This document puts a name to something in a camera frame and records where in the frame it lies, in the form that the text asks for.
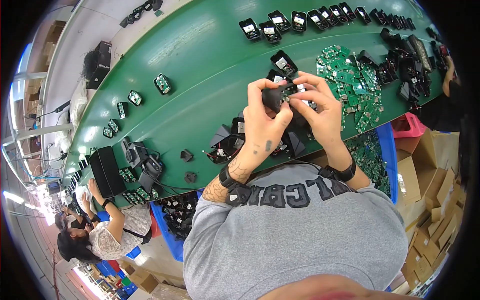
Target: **gray t-shirt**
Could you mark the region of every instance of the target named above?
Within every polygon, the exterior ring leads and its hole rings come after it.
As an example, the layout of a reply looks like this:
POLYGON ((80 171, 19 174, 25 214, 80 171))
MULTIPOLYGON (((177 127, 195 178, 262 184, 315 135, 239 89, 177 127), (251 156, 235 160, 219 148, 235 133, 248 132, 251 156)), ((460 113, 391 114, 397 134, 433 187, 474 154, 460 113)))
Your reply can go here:
POLYGON ((247 205, 200 198, 183 245, 193 299, 256 299, 317 274, 384 290, 407 256, 403 219, 369 187, 354 191, 307 164, 252 180, 247 205))

